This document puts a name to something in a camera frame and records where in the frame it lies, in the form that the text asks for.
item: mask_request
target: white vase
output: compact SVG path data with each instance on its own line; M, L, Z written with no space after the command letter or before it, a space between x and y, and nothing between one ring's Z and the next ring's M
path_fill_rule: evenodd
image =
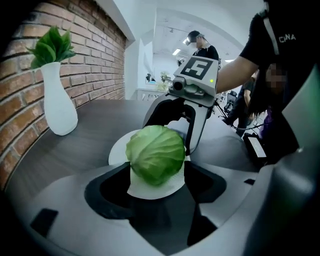
M60 62L41 68L44 82L44 115L50 129L57 135L71 133L78 124L74 104L60 80Z

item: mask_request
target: black cable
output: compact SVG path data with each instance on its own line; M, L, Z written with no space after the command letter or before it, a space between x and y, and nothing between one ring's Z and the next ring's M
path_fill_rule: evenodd
M260 124L260 125L257 125L257 126L254 126L254 127L251 127L251 128L246 128L246 129L243 129L243 128L238 128L238 127L235 127L233 124L232 124L232 127L239 130L239 131L246 131L246 130L251 130L251 129L255 129L255 128L258 128L260 126L266 126L266 125L269 125L271 124L272 122L267 122L267 123L263 123L263 124Z
M221 114L223 114L223 116L225 118L227 118L228 116L226 115L226 112L221 108L221 106L219 105L219 103L216 102L215 106L218 107L218 109L220 110ZM266 126L266 125L269 125L271 124L272 122L267 122L267 123L263 123L263 124L260 124L260 125L257 125L257 126L254 126L254 127L250 127L250 128L238 128L238 127L235 127L233 124L231 125L231 127L233 127L234 129L236 130L239 130L239 131L247 131L247 130L253 130L255 128L258 128L258 127L261 127L261 126Z

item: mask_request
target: cabbage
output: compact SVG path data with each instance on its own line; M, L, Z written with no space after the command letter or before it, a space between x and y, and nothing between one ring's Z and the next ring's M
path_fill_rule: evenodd
M186 157L180 135L160 125L146 126L133 135L125 154L134 173L153 186L177 174Z

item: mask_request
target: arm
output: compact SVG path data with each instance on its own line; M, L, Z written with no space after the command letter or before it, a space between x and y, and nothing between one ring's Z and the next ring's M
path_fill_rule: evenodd
M244 57L237 57L218 72L216 93L232 90L244 84L258 67L258 65Z
M250 93L251 92L249 90L244 90L244 101L245 101L245 104L248 108L249 108L249 103L251 100Z
M249 40L240 56L218 72L216 81L217 93L243 85L259 66L269 63L269 58L272 55L271 39L262 18L257 14L252 19Z

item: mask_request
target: white plate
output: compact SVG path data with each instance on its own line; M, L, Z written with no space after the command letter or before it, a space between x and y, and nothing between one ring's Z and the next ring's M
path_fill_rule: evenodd
M122 164L127 162L126 147L131 137L140 130L134 130L120 138L112 147L109 155L109 165ZM186 156L185 161L190 161L190 157ZM182 165L180 171L172 176L166 183L161 186L152 186L147 184L142 178L138 177L133 170L130 170L131 185L127 193L135 198L156 200L165 198L178 191L185 184L185 164Z

